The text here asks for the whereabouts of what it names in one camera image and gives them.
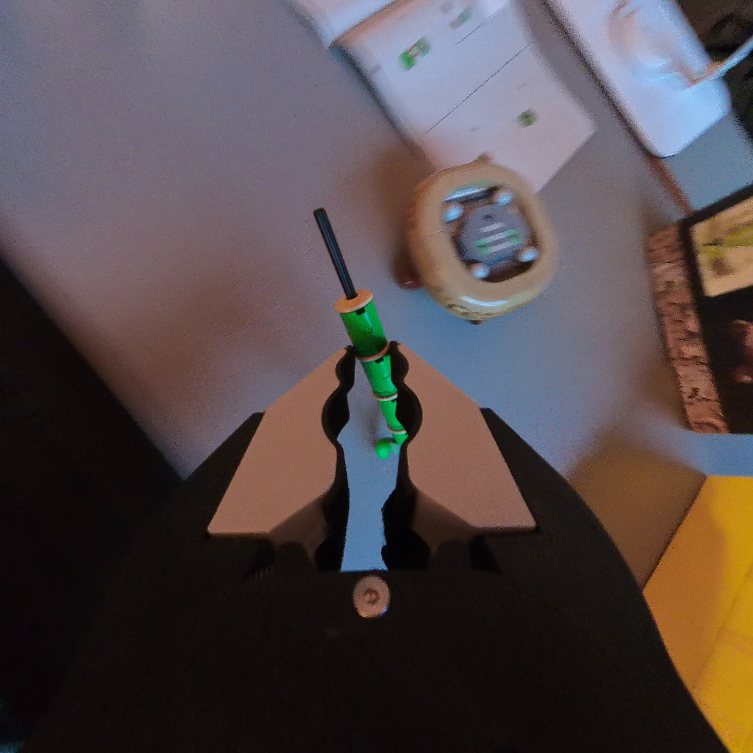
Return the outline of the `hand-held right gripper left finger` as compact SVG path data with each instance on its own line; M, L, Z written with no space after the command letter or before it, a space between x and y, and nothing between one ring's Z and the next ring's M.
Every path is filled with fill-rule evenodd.
M350 495L339 437L354 377L348 346L264 411L209 523L212 538L295 543L317 569L341 570Z

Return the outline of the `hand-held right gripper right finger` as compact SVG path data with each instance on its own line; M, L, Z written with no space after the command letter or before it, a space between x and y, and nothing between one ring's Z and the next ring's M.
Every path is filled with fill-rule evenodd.
M535 532L537 523L481 407L405 344L391 345L407 428L382 508L388 569L428 568L445 544Z

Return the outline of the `green cylinder assembly black rod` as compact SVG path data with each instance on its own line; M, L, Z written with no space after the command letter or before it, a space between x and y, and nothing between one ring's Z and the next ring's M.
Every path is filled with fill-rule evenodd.
M388 458L399 453L408 437L397 416L398 389L392 378L390 342L383 330L372 292L357 289L353 283L327 212L323 208L316 209L313 217L344 292L334 308L340 315L355 357L362 364L373 397L380 405L390 432L389 438L380 438L376 442L375 452L380 458Z

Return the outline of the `grey desk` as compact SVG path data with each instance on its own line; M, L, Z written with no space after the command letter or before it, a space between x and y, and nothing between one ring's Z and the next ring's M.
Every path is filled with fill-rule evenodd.
M395 284L429 169L283 2L2 2L2 249L186 476L346 342L324 207L391 339L565 475L645 581L703 476L751 476L751 437L685 427L644 252L682 212L528 7L597 131L541 193L557 274L510 315Z

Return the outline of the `beige round device with electronics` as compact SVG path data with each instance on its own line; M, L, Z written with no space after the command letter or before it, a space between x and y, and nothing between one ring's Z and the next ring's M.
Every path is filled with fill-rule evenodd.
M404 277L473 323L532 303L559 260L544 204L521 174L489 154L422 180L407 208L406 234Z

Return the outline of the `brown speckled board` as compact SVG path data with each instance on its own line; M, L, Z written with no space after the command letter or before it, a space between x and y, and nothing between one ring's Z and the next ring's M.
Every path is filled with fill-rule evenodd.
M646 241L654 310L688 428L702 435L729 435L728 420L702 338L680 230L680 224L673 223Z

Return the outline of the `yellow plastic bin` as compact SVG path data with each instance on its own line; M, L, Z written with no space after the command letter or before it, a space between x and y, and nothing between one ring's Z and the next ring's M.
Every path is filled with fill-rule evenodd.
M643 590L684 685L729 751L752 751L752 479L710 476Z

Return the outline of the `open white instruction booklet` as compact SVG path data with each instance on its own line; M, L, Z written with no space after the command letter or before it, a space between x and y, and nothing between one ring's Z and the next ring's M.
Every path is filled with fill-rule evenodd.
M596 125L551 70L519 2L292 1L436 169L481 155L540 191Z

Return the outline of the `white plastic container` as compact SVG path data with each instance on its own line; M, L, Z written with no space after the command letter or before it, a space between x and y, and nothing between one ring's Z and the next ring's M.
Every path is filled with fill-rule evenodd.
M644 147L675 156L732 112L726 83L677 2L549 1Z

